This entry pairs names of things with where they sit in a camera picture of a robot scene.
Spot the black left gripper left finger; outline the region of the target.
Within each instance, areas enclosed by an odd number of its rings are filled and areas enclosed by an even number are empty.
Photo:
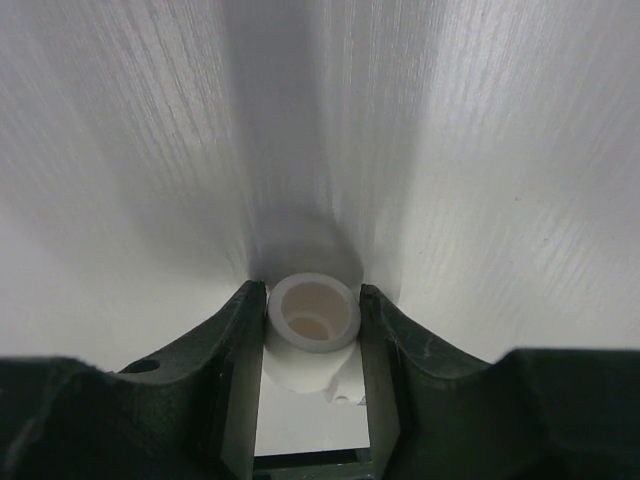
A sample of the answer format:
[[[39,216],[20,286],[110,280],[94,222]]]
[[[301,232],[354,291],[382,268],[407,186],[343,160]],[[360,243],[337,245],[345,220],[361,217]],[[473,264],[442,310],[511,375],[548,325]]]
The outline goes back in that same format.
[[[1,361],[5,479],[249,479],[265,287],[119,372],[66,357]]]

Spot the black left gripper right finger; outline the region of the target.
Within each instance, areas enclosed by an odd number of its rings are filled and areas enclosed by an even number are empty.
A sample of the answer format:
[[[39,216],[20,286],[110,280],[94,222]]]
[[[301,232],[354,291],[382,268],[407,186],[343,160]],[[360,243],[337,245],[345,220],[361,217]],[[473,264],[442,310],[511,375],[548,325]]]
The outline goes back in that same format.
[[[360,343],[378,479],[635,479],[639,355],[463,352],[360,291]]]

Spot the white plastic elbow fitting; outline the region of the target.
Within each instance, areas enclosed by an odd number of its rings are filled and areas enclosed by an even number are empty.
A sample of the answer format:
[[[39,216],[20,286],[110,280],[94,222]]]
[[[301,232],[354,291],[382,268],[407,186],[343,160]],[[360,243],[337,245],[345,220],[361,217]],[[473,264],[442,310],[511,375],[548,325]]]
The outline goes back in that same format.
[[[270,292],[263,368],[279,387],[322,393],[334,404],[366,403],[354,292],[320,273],[299,273]]]

